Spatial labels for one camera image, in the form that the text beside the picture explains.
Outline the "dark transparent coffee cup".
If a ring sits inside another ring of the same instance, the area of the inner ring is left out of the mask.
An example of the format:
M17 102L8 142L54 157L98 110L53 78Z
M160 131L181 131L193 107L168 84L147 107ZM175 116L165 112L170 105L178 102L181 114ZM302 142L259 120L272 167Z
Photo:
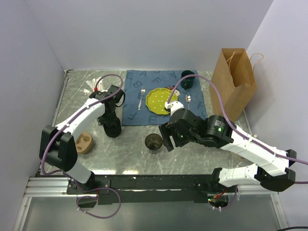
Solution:
M150 154L157 154L162 150L163 139L159 134L152 133L145 138L144 143Z

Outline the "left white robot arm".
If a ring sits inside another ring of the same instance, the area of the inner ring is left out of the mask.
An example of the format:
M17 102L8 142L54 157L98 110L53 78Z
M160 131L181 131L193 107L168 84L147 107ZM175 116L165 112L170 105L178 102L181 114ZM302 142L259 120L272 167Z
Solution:
M39 157L41 163L57 167L78 182L83 193L91 193L96 186L95 174L78 160L75 142L94 120L110 138L121 134L121 122L116 115L118 102L125 93L111 85L106 92L93 92L81 108L55 127L46 126L41 134Z

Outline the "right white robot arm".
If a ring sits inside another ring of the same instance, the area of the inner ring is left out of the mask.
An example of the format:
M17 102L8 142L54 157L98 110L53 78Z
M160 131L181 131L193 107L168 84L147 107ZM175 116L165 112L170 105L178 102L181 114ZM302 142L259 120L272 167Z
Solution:
M216 192L235 185L261 185L263 188L283 192L295 184L295 172L290 170L296 157L293 150L282 151L264 143L258 145L256 138L232 130L234 123L228 124L224 117L212 115L202 119L190 110L179 109L170 120L159 126L163 144L168 151L190 142L230 151L250 162L251 165L238 168L215 168L206 187Z

